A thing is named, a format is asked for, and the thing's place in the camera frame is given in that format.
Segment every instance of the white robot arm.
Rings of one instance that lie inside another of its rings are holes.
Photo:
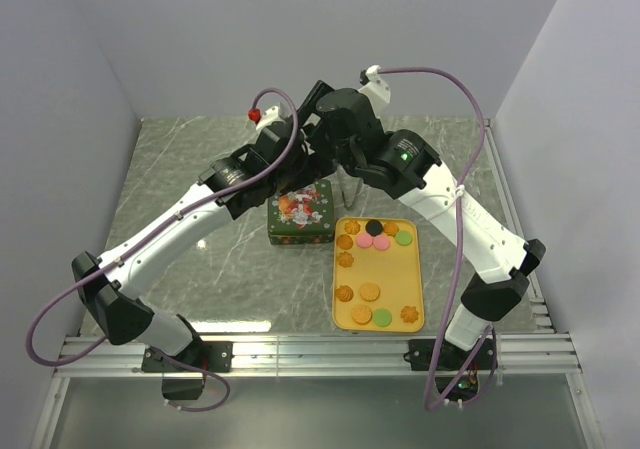
[[[297,110],[297,118],[304,123],[314,114],[319,122],[304,125],[299,134],[292,135],[291,117],[278,106],[264,114],[250,112],[259,129],[255,143],[211,164],[176,204],[130,240],[100,257],[85,252],[74,259],[77,281],[113,266],[79,291],[112,344],[135,339],[199,367],[202,341],[198,334],[183,317],[145,301],[145,292],[168,264],[205,235],[262,205],[275,193],[304,187],[333,173],[338,164],[349,175],[361,177],[365,184],[413,208],[453,244],[455,203],[461,199],[464,256],[476,275],[448,326],[450,343],[469,351],[490,322],[500,320],[521,300],[527,276],[539,264],[544,246],[523,240],[497,222],[457,185],[447,165],[420,136],[408,130],[384,131],[379,115],[389,104],[390,90],[378,69],[372,66],[363,71],[359,90],[334,90],[318,81]],[[268,167],[291,138],[295,144],[277,170],[214,200],[221,190],[249,182]],[[184,210],[203,199],[209,202]],[[145,241],[143,247],[122,260],[140,241]]]

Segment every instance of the red cable connector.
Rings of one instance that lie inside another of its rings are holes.
[[[249,116],[249,120],[255,122],[256,124],[260,122],[260,119],[262,119],[262,113],[260,112],[260,109],[258,109],[257,107],[254,107],[253,109],[249,109],[249,112],[247,115]]]

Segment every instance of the pink macaron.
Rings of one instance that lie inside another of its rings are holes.
[[[367,247],[371,247],[371,244],[373,244],[373,237],[371,237],[371,234],[367,232],[361,232],[356,237],[356,244],[365,249]]]
[[[391,241],[386,234],[379,234],[373,238],[373,247],[379,251],[386,251],[391,247]]]

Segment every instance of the marble floor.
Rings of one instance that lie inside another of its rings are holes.
[[[411,129],[431,144],[454,174],[468,160],[478,137],[473,119],[393,116],[387,130]],[[143,121],[129,173],[111,226],[107,249],[130,238],[177,201],[215,159],[255,137],[246,117],[149,118]],[[357,181],[343,175],[347,199]],[[346,211],[332,176],[336,217],[406,218],[419,233],[426,323],[438,326],[454,264],[455,248],[428,222],[386,194],[363,187]],[[465,187],[499,221],[505,223],[489,158],[483,153]],[[333,246],[274,247],[267,239],[267,208],[249,211],[189,249],[149,288],[148,300],[178,312],[202,332],[326,333],[341,331],[332,320]],[[473,274],[464,264],[458,293]],[[527,298],[500,321],[502,332],[536,329]],[[99,328],[87,316],[83,335]]]

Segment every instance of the round cookie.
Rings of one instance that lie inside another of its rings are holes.
[[[398,227],[398,225],[393,222],[393,221],[388,221],[384,223],[384,227],[382,228],[382,230],[384,231],[384,233],[387,236],[395,236],[398,231],[400,230],[400,228]]]
[[[396,242],[401,246],[408,246],[413,241],[413,236],[409,231],[398,231],[396,234]]]
[[[373,237],[371,237],[371,234],[369,234],[368,232],[361,232],[356,237],[356,244],[358,244],[363,249],[371,247],[371,244],[373,244]]]
[[[386,234],[378,234],[373,238],[373,247],[378,249],[379,251],[386,251],[391,247],[391,241]]]
[[[336,239],[336,244],[340,249],[344,249],[346,251],[353,247],[353,239],[351,239],[351,236],[341,234],[338,236],[338,239]]]
[[[353,289],[349,286],[340,286],[336,289],[336,299],[341,302],[349,302],[353,299]]]
[[[345,223],[344,232],[355,236],[360,232],[360,224],[358,224],[358,221],[351,219]]]
[[[378,234],[382,234],[382,223],[377,219],[371,219],[364,226],[364,230],[371,234],[373,237],[376,237]]]
[[[353,256],[350,252],[341,252],[337,257],[338,264],[342,267],[351,267],[353,266]]]
[[[373,282],[365,282],[360,286],[360,297],[365,301],[375,301],[380,297],[380,286]]]
[[[366,324],[371,320],[372,313],[369,306],[360,304],[351,309],[351,319],[357,324]]]
[[[373,323],[379,327],[387,327],[391,324],[391,311],[381,307],[373,311]]]

